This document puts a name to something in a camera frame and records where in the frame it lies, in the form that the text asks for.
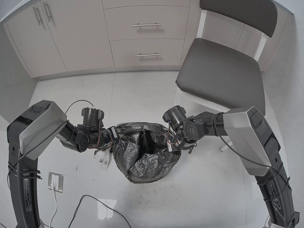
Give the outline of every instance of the white power cord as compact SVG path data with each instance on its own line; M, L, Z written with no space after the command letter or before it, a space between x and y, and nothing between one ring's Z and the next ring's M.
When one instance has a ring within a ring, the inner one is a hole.
M54 218L54 216L55 216L55 214L56 214L56 212L57 212L57 208L58 208L57 200L56 200L56 194L55 194L55 187L56 187L56 183L53 182L53 183L51 184L51 189L52 189L52 191L53 191L53 195L54 195L54 199L55 199L55 203L56 203L56 209L55 209L55 212L54 212L54 214L52 215L52 217L51 217L51 219L50 219L50 225L49 225L50 228L51 228L52 220L53 220L53 218Z

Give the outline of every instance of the black trash bag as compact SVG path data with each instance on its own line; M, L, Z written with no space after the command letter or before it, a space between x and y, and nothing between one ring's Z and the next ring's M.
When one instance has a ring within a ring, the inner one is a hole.
M168 128L161 124L124 123L117 126L119 142L112 147L117 167L132 183L150 183L164 178L178 162L181 151L170 153Z

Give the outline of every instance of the plastic wrapper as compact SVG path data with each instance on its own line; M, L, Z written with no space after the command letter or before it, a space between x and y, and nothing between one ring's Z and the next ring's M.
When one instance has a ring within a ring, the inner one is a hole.
M117 167L132 183L164 178L178 162L181 151L167 150L168 128L161 124L124 123L117 126L119 142L112 147Z

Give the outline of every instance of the white floor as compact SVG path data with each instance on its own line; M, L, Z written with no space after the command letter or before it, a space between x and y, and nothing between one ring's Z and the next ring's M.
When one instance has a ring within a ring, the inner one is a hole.
M176 71L145 71L92 74L40 81L31 104L47 99L64 111L75 100L86 99L104 111L104 125L123 122L155 122L166 126L163 113L173 106ZM193 102L182 101L187 116L208 110ZM67 113L74 125L82 123L81 109L89 104L78 102ZM266 116L282 145L276 117L266 96ZM8 144L6 132L0 131L0 222L7 228L16 226L10 194L6 185ZM189 155L180 161L168 176L151 184L132 184L116 167L110 156L107 170L93 161L93 150L77 153L64 148L54 139L39 157L38 180L40 218L48 224L55 205L47 188L48 172L65 175L63 193L57 194L58 212L52 226L67 227L79 199L84 194L115 204L133 228L261 228L268 216L254 177L243 168L232 151L221 152L221 139L205 137ZM128 227L116 213L98 218L99 205L85 197L71 227Z

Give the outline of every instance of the cabinet handle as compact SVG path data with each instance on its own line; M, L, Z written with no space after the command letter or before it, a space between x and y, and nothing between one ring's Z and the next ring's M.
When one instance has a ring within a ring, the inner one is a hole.
M47 15L48 21L51 22L51 20L50 20L51 16L49 16L49 13L47 11L47 3L43 2L43 6L44 6L45 14Z
M137 23L136 25L132 25L133 27L139 27L139 26L161 26L161 24L157 24L156 22L154 24L142 24L140 25Z
M36 17L36 20L37 20L37 22L38 22L38 25L40 26L41 19L38 18L38 15L37 15L37 12L36 12L36 10L38 10L38 9L35 8L35 6L34 6L34 7L33 7L33 10L34 10L35 17Z
M135 55L136 57L148 57L148 56L160 56L159 53L154 52L154 54L141 54Z

